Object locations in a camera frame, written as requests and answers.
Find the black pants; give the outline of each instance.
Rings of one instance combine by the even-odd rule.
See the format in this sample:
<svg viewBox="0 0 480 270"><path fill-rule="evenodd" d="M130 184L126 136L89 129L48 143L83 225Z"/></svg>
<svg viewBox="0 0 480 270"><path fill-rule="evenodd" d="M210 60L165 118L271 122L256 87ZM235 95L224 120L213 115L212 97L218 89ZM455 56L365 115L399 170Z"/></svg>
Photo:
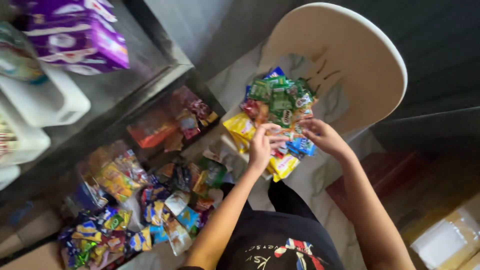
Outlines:
<svg viewBox="0 0 480 270"><path fill-rule="evenodd" d="M220 189L223 191L223 198L228 195L230 190L234 187L234 184L223 183ZM307 203L290 187L288 187L283 181L277 183L270 181L270 187L268 188L268 198L275 207L275 211L297 215L304 218L308 218L318 222L318 219L313 214L310 207ZM239 219L242 219L245 216L253 212L250 203L247 201L243 206Z"/></svg>

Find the chair backrest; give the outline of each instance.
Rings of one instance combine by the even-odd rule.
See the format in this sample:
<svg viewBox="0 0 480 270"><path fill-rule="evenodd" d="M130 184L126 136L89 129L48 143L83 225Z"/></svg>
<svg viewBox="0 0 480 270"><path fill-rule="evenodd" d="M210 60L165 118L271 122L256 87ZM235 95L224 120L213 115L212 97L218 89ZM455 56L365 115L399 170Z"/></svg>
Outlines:
<svg viewBox="0 0 480 270"><path fill-rule="evenodd" d="M407 88L407 69L388 37L358 13L337 5L312 3L286 14L263 49L257 73L266 73L290 53L315 63L303 77L318 95L338 81L343 85L349 108L330 123L340 134L388 116Z"/></svg>

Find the person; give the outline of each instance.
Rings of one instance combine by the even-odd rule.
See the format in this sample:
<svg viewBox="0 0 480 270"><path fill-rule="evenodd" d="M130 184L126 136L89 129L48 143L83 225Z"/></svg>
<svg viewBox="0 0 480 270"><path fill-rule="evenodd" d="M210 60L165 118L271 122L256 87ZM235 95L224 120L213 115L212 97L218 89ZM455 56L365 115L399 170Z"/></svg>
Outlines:
<svg viewBox="0 0 480 270"><path fill-rule="evenodd" d="M368 269L414 269L400 234L383 208L355 153L328 124L309 119L303 134L341 165L348 210ZM180 270L343 269L332 239L307 204L282 181L268 190L276 212L254 211L247 202L253 184L270 160L270 151L288 140L266 136L279 126L258 127L251 141L248 169L224 184L224 200L197 236Z"/></svg>

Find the hand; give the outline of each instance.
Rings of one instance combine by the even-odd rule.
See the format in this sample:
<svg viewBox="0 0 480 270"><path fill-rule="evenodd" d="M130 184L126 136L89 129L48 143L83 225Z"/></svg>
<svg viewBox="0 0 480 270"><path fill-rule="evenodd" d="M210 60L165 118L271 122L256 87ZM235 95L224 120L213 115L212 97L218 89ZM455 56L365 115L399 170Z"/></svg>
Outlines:
<svg viewBox="0 0 480 270"><path fill-rule="evenodd" d="M272 149L283 146L286 141L289 141L287 136L266 136L265 132L271 129L280 129L280 126L272 123L261 124L250 142L248 167L259 170L260 173L267 167Z"/></svg>
<svg viewBox="0 0 480 270"><path fill-rule="evenodd" d="M302 132L305 137L310 139L318 148L325 153L332 155L337 160L353 153L350 146L348 146L342 137L329 124L318 119L306 119L300 121L300 125L308 128L308 130L303 130Z"/></svg>

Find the black t-shirt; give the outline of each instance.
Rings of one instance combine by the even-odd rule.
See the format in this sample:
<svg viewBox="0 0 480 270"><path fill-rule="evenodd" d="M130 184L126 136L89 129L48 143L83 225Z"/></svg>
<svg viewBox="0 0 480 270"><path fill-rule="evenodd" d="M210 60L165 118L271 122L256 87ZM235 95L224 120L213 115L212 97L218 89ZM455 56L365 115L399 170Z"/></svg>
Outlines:
<svg viewBox="0 0 480 270"><path fill-rule="evenodd" d="M199 268L182 267L180 270ZM237 223L217 270L343 269L332 239L317 221L252 211Z"/></svg>

